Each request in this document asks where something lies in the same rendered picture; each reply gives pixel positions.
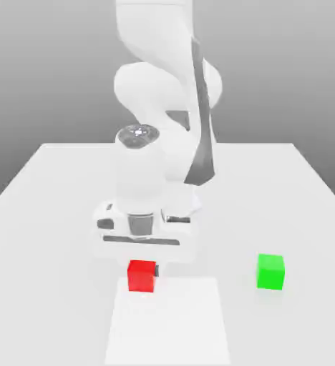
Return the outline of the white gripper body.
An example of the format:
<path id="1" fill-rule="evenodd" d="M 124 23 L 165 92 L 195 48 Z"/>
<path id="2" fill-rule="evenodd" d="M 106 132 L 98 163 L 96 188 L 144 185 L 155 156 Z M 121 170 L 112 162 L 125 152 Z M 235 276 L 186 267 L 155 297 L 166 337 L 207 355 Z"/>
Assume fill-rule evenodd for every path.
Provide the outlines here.
<path id="1" fill-rule="evenodd" d="M 195 258 L 198 233 L 194 229 L 167 231 L 160 236 L 141 239 L 117 235 L 103 229 L 93 230 L 95 257 L 115 259 L 120 264 L 131 260 L 162 263 L 189 263 Z"/>

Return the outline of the small red cube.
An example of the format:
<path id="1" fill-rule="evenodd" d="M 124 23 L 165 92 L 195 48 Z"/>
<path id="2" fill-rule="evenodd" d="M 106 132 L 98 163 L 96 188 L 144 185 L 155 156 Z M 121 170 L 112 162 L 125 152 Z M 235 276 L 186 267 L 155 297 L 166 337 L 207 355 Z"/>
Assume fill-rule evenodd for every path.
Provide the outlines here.
<path id="1" fill-rule="evenodd" d="M 128 289 L 131 292 L 154 292 L 156 262 L 131 260 L 127 268 Z"/>

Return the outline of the small green cube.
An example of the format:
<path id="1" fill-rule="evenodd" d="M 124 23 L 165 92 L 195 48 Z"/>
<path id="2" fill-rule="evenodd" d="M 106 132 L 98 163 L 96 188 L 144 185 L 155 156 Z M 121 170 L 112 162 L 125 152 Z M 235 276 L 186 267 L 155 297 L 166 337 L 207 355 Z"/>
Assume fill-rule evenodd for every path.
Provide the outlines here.
<path id="1" fill-rule="evenodd" d="M 283 257 L 277 254 L 258 255 L 256 268 L 257 288 L 267 290 L 282 290 L 285 278 Z"/>

